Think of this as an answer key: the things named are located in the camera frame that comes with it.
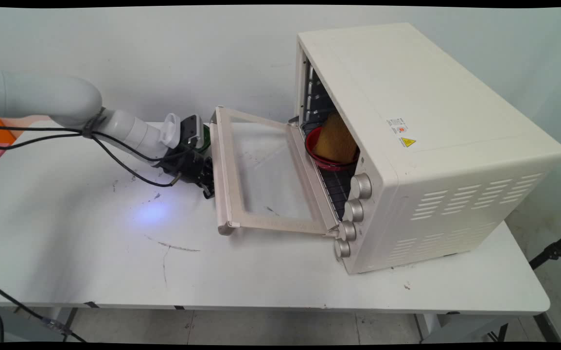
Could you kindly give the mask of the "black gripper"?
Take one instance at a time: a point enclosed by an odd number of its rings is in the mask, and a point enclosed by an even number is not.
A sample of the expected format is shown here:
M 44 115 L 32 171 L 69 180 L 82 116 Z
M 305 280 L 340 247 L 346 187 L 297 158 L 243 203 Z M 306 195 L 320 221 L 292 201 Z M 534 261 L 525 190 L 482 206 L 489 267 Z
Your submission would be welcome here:
M 205 157 L 189 145 L 169 149 L 159 161 L 159 168 L 168 175 L 181 175 L 180 181 L 192 183 L 203 189 L 205 199 L 215 196 L 212 157 Z

